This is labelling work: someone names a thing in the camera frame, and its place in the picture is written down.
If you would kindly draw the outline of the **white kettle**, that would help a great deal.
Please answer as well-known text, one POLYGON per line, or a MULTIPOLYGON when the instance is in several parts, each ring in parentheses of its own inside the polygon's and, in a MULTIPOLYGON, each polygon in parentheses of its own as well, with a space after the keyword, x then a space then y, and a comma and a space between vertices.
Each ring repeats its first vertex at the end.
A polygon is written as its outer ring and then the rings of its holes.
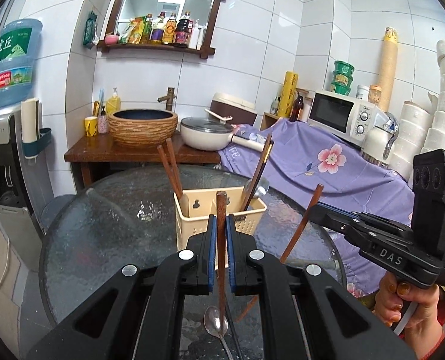
POLYGON ((371 164, 388 168, 393 144, 399 135, 399 124, 394 115, 387 112, 387 120, 375 125, 362 142, 360 154, 371 164))

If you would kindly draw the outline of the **cream plastic utensil holder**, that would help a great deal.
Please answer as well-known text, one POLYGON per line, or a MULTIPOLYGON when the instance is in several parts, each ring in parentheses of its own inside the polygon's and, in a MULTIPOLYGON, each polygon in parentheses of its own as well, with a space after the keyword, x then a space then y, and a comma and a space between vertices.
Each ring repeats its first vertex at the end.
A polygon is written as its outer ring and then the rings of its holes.
POLYGON ((216 193, 224 190, 227 194, 227 213, 233 214, 236 230, 253 236, 266 212, 267 205, 259 198, 252 199, 246 211, 238 211, 242 201, 243 187, 226 187, 216 189, 186 189, 187 210, 183 211, 176 193, 175 201, 175 235, 177 250, 187 247, 188 239, 206 231, 209 215, 215 215, 216 193))

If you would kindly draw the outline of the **blue water jug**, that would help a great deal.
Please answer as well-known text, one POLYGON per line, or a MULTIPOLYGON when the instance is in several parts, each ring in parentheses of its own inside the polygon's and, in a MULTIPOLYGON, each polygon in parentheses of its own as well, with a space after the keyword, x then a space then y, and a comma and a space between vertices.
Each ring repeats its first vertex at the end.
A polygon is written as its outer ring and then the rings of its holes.
POLYGON ((37 19, 8 23, 0 34, 0 108, 28 99, 43 24, 37 19))

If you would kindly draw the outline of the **tall paper cup stack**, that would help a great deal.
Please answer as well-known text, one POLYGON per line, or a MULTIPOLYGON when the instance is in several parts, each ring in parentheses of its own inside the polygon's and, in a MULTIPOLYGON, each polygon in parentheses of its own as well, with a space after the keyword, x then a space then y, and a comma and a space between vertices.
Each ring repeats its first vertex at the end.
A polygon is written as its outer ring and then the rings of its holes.
POLYGON ((379 64, 379 83, 381 96, 379 108, 388 111, 393 93, 398 55, 398 32, 392 27, 386 27, 379 64))

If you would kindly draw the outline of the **steel spoon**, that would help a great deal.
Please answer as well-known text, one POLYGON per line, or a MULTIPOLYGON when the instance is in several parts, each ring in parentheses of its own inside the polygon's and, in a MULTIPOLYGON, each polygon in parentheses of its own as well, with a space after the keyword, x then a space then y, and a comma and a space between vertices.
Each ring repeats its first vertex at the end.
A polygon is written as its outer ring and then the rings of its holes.
MULTIPOLYGON (((250 185, 252 183, 252 180, 248 180, 245 184, 244 184, 244 189, 243 189, 243 193, 242 193, 242 197, 241 197, 241 202, 244 202, 244 200, 246 199, 246 197, 249 195, 250 192, 250 185)), ((266 179, 266 177, 262 176, 260 178, 260 180, 257 183, 257 186, 255 187, 255 190, 252 194, 252 197, 250 197, 249 202, 252 201, 252 199, 256 199, 259 197, 262 197, 264 195, 267 194, 267 192, 270 189, 270 182, 269 180, 266 179)))
POLYGON ((227 358, 229 360, 233 360, 234 357, 232 355, 227 342, 225 341, 225 334, 228 329, 228 322, 226 318, 221 319, 219 309, 215 306, 209 306, 204 313, 203 324, 207 333, 210 336, 214 336, 218 338, 224 348, 227 358))

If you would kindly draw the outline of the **green hanging packet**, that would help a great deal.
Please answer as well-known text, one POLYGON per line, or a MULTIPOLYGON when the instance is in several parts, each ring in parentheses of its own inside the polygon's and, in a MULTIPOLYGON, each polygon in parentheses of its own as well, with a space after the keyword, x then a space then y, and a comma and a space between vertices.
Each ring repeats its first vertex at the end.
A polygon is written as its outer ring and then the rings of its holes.
POLYGON ((91 49, 99 42, 97 35, 97 14, 94 11, 90 11, 86 20, 83 31, 83 47, 91 49))

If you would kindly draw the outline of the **woven brown basin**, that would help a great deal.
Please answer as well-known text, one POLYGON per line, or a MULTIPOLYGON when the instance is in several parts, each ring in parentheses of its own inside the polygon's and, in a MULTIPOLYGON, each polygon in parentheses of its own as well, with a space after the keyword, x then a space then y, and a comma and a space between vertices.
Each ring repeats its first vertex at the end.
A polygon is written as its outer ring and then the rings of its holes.
POLYGON ((171 138, 178 124, 172 111, 130 109, 108 116, 109 134, 118 145, 132 148, 155 147, 171 138))

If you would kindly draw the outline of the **steel spoon in holder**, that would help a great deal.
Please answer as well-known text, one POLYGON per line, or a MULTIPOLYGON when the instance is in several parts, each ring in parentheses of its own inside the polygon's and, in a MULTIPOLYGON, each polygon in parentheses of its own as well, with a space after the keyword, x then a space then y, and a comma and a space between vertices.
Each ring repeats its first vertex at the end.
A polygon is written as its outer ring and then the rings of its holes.
MULTIPOLYGON (((244 200, 246 199, 246 197, 249 195, 250 192, 250 185, 252 183, 252 180, 248 180, 245 184, 244 184, 244 189, 243 189, 243 193, 242 193, 242 197, 241 197, 241 202, 244 202, 244 200)), ((255 187, 255 190, 252 194, 252 197, 250 197, 249 202, 252 201, 252 199, 256 199, 259 197, 262 197, 264 195, 267 194, 267 192, 270 189, 270 182, 269 180, 266 179, 266 177, 262 176, 260 178, 260 180, 257 183, 257 186, 255 187)))

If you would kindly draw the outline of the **brown wooden chopstick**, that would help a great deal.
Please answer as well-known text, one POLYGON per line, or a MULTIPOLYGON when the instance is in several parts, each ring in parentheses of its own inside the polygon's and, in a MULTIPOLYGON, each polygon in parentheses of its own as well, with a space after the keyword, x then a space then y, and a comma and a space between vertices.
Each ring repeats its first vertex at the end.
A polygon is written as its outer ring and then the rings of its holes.
POLYGON ((218 251, 218 308, 220 324, 223 325, 226 294, 225 294, 225 261, 226 261, 226 218, 227 194, 224 190, 216 193, 217 209, 217 251, 218 251))
MULTIPOLYGON (((295 245, 297 244, 298 240, 300 239, 301 234, 303 233, 303 231, 305 230, 305 228, 309 222, 309 210, 318 203, 320 197, 323 194, 323 189, 324 189, 324 186, 321 184, 318 184, 316 189, 314 190, 313 195, 309 201, 309 205, 306 208, 305 213, 303 214, 301 222, 299 223, 297 229, 293 233, 292 238, 290 239, 286 248, 283 250, 281 257, 279 258, 279 261, 281 263, 286 262, 289 255, 291 254, 292 250, 294 249, 295 245)), ((235 319, 235 321, 240 322, 250 312, 250 310, 252 309, 252 307, 255 305, 255 303, 257 301, 258 301, 258 296, 253 296, 251 298, 251 300, 249 301, 249 303, 247 304, 247 306, 243 309, 241 314, 235 319)))

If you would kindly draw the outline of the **yellow roll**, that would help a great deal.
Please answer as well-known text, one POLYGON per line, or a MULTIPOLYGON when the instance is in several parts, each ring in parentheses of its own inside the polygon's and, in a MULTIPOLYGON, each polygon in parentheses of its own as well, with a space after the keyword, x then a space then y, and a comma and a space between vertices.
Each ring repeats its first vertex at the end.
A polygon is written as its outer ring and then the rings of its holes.
POLYGON ((290 116, 292 105, 297 94, 297 82, 298 74, 295 72, 286 72, 277 110, 278 117, 288 118, 290 116))

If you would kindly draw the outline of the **purple floral cloth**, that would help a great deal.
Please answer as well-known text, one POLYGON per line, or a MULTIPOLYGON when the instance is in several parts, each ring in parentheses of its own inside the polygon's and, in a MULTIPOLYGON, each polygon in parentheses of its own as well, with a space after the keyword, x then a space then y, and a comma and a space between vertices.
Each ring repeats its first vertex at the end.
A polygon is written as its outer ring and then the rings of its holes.
MULTIPOLYGON (((280 119, 258 131, 238 126, 237 135, 275 142, 263 173, 272 188, 306 208, 317 184, 324 186, 320 202, 344 211, 365 212, 409 225, 414 194, 399 174, 368 163, 358 150, 331 133, 304 122, 280 119)), ((218 154, 229 172, 252 176, 260 154, 229 144, 218 154)), ((347 289, 356 297, 374 293, 385 270, 358 254, 358 249, 338 233, 331 234, 342 258, 347 289)))

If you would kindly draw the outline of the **white pot with lid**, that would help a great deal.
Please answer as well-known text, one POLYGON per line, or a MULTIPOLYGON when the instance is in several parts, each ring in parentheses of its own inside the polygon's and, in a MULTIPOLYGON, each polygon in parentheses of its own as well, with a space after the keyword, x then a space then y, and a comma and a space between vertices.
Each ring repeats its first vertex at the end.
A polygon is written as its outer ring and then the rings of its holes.
POLYGON ((181 119, 180 134, 187 146, 197 150, 219 151, 232 143, 258 152, 262 152, 264 148, 264 144, 235 135, 231 125, 223 125, 204 118, 181 119))

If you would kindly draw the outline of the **bamboo style faucet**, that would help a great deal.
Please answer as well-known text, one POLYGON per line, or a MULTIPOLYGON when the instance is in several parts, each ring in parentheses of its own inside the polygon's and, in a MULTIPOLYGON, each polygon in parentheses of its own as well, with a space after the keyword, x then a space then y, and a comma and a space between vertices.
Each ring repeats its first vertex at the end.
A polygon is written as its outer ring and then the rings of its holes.
POLYGON ((174 105, 174 100, 175 100, 175 88, 174 87, 168 87, 167 94, 165 96, 159 97, 157 99, 158 102, 165 103, 165 109, 167 111, 172 111, 172 108, 174 105))

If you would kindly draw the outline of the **paper cup stack holder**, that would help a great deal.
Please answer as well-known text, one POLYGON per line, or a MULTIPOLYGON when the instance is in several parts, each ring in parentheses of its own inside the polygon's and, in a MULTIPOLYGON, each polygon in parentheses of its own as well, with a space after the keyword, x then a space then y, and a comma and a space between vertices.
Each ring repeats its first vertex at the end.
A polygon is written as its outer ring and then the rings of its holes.
POLYGON ((21 131, 26 159, 37 158, 52 141, 52 129, 40 126, 40 100, 36 97, 21 103, 21 131))

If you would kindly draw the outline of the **yellow cup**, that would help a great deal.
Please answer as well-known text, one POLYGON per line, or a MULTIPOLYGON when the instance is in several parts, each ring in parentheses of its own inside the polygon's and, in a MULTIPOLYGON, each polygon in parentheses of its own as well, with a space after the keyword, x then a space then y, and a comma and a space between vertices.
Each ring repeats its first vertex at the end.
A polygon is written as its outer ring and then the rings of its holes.
POLYGON ((98 133, 98 117, 89 116, 84 119, 84 131, 85 135, 88 137, 94 137, 98 133))

